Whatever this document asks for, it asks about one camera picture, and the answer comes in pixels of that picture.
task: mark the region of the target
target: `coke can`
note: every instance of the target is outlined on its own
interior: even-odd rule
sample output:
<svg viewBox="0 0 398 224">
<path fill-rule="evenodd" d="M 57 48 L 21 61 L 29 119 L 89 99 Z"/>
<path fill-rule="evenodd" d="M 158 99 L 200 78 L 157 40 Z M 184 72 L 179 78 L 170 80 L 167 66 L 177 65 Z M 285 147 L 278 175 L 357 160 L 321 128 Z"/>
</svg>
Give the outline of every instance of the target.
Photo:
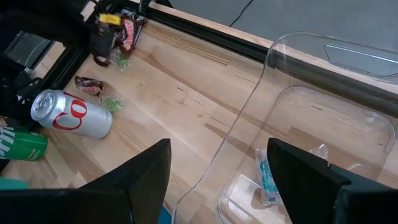
<svg viewBox="0 0 398 224">
<path fill-rule="evenodd" d="M 46 128 L 101 139 L 112 126 L 107 109 L 60 90 L 44 90 L 30 109 L 33 120 Z"/>
</svg>

